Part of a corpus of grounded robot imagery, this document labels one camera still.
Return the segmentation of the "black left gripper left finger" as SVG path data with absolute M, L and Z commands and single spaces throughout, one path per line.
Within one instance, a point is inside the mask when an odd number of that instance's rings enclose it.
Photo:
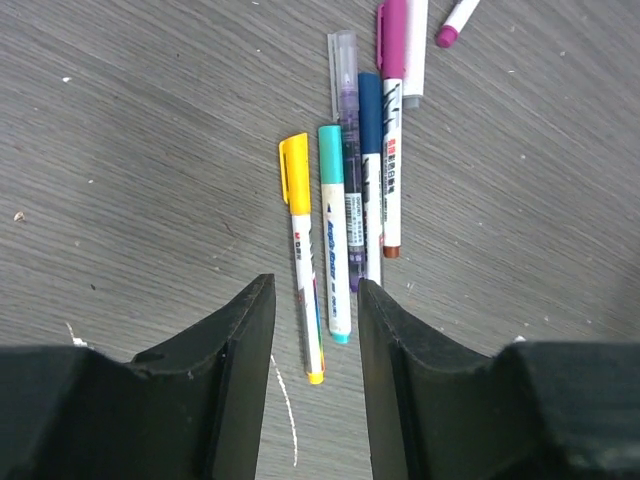
M 5 479 L 251 479 L 275 279 L 121 363 L 86 347 L 1 351 Z

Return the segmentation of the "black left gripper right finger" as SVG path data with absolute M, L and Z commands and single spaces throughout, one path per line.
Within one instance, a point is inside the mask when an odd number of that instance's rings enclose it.
M 372 473 L 377 479 L 635 479 L 639 347 L 521 341 L 477 353 L 358 292 Z

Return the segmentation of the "teal ended white marker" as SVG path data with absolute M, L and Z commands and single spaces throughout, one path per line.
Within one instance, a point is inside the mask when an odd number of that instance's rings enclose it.
M 352 321 L 340 126 L 321 126 L 318 147 L 328 325 L 332 338 L 347 344 Z

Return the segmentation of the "yellow ended white marker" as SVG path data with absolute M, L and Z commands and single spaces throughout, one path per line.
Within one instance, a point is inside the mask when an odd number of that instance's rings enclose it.
M 313 265 L 312 202 L 308 134 L 295 134 L 278 145 L 282 198 L 291 216 L 297 295 L 302 312 L 305 371 L 311 385 L 324 381 L 322 324 Z

